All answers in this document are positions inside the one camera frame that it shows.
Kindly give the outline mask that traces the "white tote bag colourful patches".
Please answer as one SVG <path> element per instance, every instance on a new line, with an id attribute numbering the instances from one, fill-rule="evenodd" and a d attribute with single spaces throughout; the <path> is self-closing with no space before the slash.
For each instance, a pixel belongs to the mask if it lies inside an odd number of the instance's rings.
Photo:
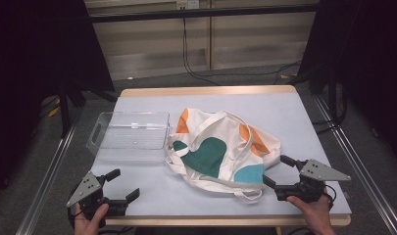
<path id="1" fill-rule="evenodd" d="M 258 202 L 263 176 L 276 165 L 280 141 L 228 112 L 187 108 L 167 138 L 166 162 L 191 186 Z"/>

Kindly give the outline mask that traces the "black stand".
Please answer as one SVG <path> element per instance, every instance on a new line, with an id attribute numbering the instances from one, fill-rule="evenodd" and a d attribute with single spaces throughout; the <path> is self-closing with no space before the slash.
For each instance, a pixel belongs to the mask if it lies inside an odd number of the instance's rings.
<path id="1" fill-rule="evenodd" d="M 79 80 L 63 80 L 59 87 L 59 100 L 62 119 L 62 138 L 65 138 L 71 129 L 68 101 L 76 107 L 83 107 L 86 100 L 82 94 L 82 82 Z"/>
<path id="2" fill-rule="evenodd" d="M 340 125 L 346 117 L 347 100 L 345 93 L 337 94 L 336 71 L 334 66 L 329 67 L 328 79 L 328 112 L 334 126 Z"/>

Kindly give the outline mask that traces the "metal floor rail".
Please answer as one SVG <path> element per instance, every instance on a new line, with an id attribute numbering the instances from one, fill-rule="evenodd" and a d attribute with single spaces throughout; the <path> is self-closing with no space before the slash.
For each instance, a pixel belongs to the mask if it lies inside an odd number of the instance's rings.
<path id="1" fill-rule="evenodd" d="M 61 167 L 62 161 L 73 140 L 75 126 L 73 125 L 66 135 L 61 139 L 54 157 L 49 165 L 39 188 L 28 207 L 25 216 L 15 235 L 32 235 L 35 225 L 46 204 L 48 193 Z"/>
<path id="2" fill-rule="evenodd" d="M 360 156 L 351 144 L 343 129 L 331 119 L 330 110 L 325 100 L 322 97 L 316 97 L 315 101 L 325 119 L 325 122 L 329 125 L 336 141 L 344 152 L 344 155 L 348 159 L 351 167 L 356 172 L 357 177 L 361 181 L 365 191 L 367 192 L 377 212 L 388 228 L 390 234 L 397 235 L 397 214 L 395 210 L 391 207 L 372 179 L 372 176 L 366 169 L 366 166 L 363 164 Z"/>

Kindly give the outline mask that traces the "black curtain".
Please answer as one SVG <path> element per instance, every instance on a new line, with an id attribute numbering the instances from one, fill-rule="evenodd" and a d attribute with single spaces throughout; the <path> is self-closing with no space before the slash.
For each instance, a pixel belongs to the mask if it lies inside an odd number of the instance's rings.
<path id="1" fill-rule="evenodd" d="M 299 72 L 333 75 L 397 157 L 397 0 L 320 0 Z"/>
<path id="2" fill-rule="evenodd" d="M 42 101 L 84 104 L 114 85 L 84 0 L 0 0 L 0 190 L 39 123 Z"/>

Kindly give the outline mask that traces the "light blue table mat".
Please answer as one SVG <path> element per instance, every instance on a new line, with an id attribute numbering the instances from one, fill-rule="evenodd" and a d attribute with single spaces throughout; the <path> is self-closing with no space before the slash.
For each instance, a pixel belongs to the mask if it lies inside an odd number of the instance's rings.
<path id="1" fill-rule="evenodd" d="M 123 97 L 115 106 L 117 112 L 165 112 L 171 127 L 176 127 L 182 111 L 195 108 L 207 113 L 229 111 L 275 136 L 281 142 L 281 153 L 292 159 L 315 159 L 328 162 L 320 140 L 296 93 L 245 95 L 188 95 Z M 247 203 L 232 194 L 208 192 L 188 185 L 165 163 L 166 153 L 160 151 L 153 161 L 134 160 L 124 154 L 121 162 L 97 159 L 92 171 L 105 174 L 115 168 L 121 175 L 104 187 L 104 194 L 120 199 L 138 188 L 140 196 L 128 206 L 129 216 L 250 216 L 291 215 L 300 211 L 287 202 L 280 202 L 270 188 L 263 191 L 257 203 Z"/>

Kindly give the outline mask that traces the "white wall socket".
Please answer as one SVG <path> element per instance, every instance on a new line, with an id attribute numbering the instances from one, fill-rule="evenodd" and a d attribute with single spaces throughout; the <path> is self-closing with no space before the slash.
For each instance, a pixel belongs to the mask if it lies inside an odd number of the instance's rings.
<path id="1" fill-rule="evenodd" d="M 199 0 L 176 0 L 178 10 L 196 10 L 200 8 Z"/>

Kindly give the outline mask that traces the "person's left hand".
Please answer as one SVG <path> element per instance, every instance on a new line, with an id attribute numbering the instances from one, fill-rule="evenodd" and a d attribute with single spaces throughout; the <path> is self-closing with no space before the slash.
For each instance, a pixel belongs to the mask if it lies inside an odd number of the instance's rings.
<path id="1" fill-rule="evenodd" d="M 74 235 L 98 235 L 99 225 L 109 209 L 108 204 L 103 204 L 96 211 L 91 220 L 83 214 L 79 204 L 75 205 L 77 215 L 74 218 Z"/>

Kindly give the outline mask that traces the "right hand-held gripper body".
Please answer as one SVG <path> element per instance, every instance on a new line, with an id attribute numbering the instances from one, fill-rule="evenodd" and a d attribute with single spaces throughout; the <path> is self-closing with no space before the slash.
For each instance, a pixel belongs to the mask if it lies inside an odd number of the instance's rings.
<path id="1" fill-rule="evenodd" d="M 306 203 L 316 202 L 323 194 L 327 181 L 349 181 L 351 177 L 317 160 L 306 160 L 299 171 L 299 181 L 293 185 L 276 185 L 279 201 L 295 196 Z"/>

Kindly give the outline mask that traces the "clear plastic bin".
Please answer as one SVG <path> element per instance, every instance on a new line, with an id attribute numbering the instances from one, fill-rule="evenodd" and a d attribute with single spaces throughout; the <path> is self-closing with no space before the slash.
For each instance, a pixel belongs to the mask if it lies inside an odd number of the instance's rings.
<path id="1" fill-rule="evenodd" d="M 170 132 L 168 113 L 101 113 L 86 148 L 99 161 L 161 162 Z"/>

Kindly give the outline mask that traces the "black horizontal bar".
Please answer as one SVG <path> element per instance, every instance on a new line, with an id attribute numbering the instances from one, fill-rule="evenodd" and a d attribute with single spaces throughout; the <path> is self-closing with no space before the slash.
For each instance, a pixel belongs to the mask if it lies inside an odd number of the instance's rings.
<path id="1" fill-rule="evenodd" d="M 98 14 L 90 15 L 88 19 L 92 23 L 116 23 L 116 22 L 136 22 L 208 17 L 230 17 L 245 15 L 264 15 L 264 14 L 292 14 L 316 12 L 320 4 L 298 4 L 298 5 L 277 5 L 264 7 L 240 7 L 240 8 L 215 8 L 197 10 L 173 10 L 130 14 Z"/>

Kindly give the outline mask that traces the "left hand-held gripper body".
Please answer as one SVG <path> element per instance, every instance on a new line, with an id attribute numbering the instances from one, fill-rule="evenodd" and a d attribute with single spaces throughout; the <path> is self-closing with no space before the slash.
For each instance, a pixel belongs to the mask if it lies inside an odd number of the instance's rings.
<path id="1" fill-rule="evenodd" d="M 73 189 L 69 200 L 67 201 L 68 220 L 72 227 L 74 227 L 74 218 L 77 215 L 72 214 L 72 207 L 79 204 L 83 214 L 88 220 L 91 220 L 96 211 L 103 204 L 108 204 L 109 209 L 106 216 L 123 216 L 129 202 L 123 200 L 110 200 L 104 196 L 103 186 L 97 180 L 97 177 L 92 171 L 88 171 L 81 181 Z"/>

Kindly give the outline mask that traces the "person's right hand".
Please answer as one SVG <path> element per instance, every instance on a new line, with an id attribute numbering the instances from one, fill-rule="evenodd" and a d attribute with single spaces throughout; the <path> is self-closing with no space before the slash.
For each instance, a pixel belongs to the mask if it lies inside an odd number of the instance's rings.
<path id="1" fill-rule="evenodd" d="M 314 235 L 337 235 L 330 222 L 330 202 L 327 192 L 312 203 L 306 203 L 295 196 L 289 196 L 286 201 L 299 209 Z"/>

